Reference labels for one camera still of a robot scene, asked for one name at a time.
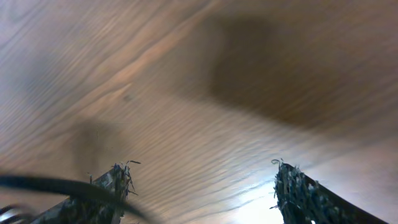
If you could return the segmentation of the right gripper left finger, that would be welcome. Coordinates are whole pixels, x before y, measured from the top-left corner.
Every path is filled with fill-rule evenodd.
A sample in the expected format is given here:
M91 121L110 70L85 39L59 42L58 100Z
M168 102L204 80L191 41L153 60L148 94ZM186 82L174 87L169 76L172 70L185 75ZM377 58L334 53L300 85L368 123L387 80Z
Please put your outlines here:
M112 169L90 184L127 200L135 190L129 164L115 164ZM120 224L124 212L98 199L70 197L39 215L33 222L36 224Z

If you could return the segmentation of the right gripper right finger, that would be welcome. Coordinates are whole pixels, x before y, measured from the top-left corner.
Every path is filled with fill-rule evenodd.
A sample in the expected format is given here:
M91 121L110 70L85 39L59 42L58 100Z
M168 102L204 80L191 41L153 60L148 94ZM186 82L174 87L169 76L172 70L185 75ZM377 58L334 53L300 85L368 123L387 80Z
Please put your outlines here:
M274 196L285 224L386 224L384 220L341 198L282 159L278 165Z

